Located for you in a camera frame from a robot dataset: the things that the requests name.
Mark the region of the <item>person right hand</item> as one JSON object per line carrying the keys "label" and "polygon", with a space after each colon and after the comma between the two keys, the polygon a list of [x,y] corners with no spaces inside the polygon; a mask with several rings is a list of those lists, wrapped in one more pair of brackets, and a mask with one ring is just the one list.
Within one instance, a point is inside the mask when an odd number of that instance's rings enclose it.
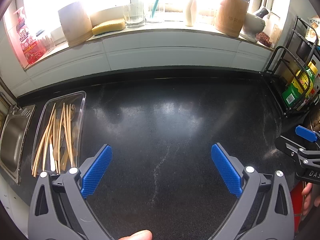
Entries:
{"label": "person right hand", "polygon": [[302,215],[306,216],[313,206],[319,207],[319,185],[307,183],[302,191],[302,196],[304,197]]}

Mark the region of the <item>person left hand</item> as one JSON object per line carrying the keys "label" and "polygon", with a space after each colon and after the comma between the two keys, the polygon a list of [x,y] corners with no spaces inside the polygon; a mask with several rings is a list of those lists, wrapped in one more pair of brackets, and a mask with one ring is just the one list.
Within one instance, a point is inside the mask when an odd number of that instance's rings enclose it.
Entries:
{"label": "person left hand", "polygon": [[152,240],[152,232],[150,230],[142,230],[130,236],[121,237],[119,240]]}

